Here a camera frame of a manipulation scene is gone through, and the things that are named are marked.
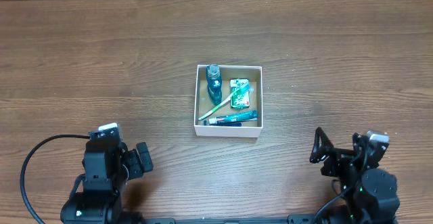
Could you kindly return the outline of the Colgate toothpaste tube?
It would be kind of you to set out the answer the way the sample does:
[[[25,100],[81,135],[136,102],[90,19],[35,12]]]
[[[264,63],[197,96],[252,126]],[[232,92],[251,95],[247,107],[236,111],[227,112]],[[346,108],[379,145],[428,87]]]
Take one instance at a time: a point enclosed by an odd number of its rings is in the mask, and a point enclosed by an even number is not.
[[[255,120],[255,119],[257,119],[257,111],[250,110],[246,112],[240,112],[237,114],[230,114],[226,116],[218,116],[218,117],[210,118],[208,120],[208,123],[210,125],[222,125],[227,123],[244,122],[244,121]]]

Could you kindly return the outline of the green white toothbrush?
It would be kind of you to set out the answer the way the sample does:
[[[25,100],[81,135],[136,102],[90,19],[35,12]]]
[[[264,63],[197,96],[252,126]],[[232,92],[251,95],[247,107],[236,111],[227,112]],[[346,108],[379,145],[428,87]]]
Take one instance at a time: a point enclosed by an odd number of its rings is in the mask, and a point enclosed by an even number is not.
[[[249,84],[244,83],[241,87],[238,87],[233,92],[231,92],[229,94],[229,96],[226,99],[224,99],[220,104],[218,104],[213,109],[211,109],[210,111],[205,113],[203,116],[199,117],[198,120],[204,120],[204,119],[208,118],[210,115],[214,114],[217,110],[219,110],[221,107],[223,107],[225,104],[227,104],[236,93],[238,93],[238,92],[245,93],[249,89],[250,89]]]

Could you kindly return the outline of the green soap packet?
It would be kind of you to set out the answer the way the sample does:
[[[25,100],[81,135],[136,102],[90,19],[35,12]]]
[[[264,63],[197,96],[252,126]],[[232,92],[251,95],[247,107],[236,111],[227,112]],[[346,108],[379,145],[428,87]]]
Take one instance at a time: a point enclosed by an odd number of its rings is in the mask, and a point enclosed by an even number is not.
[[[230,102],[232,108],[242,110],[250,107],[250,83],[248,79],[231,79],[230,89],[233,93]]]

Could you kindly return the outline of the teal mouthwash bottle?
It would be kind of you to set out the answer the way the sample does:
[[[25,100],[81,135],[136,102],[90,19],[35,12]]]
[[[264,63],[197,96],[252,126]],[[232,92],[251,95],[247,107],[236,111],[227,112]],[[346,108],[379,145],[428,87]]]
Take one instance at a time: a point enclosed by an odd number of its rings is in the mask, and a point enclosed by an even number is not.
[[[206,79],[209,98],[217,106],[222,102],[222,78],[218,65],[211,64],[206,67]]]

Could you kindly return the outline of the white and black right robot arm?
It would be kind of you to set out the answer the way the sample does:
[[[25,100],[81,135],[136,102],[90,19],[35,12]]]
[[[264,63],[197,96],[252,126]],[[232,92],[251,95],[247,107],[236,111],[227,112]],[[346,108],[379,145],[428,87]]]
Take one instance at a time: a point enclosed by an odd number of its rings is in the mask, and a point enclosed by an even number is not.
[[[321,174],[340,184],[340,191],[314,215],[311,223],[396,223],[400,206],[395,175],[379,168],[389,135],[368,131],[352,135],[352,149],[336,148],[321,127],[309,161],[322,162]]]

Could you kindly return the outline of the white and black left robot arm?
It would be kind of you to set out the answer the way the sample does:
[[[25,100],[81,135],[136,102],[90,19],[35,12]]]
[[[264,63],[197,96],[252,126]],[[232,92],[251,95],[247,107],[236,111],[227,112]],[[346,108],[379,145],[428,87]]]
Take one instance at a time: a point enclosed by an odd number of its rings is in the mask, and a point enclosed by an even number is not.
[[[115,138],[95,138],[86,144],[85,173],[78,176],[68,201],[62,207],[63,223],[144,223],[142,214],[122,207],[127,182],[153,170],[147,144],[135,149]]]

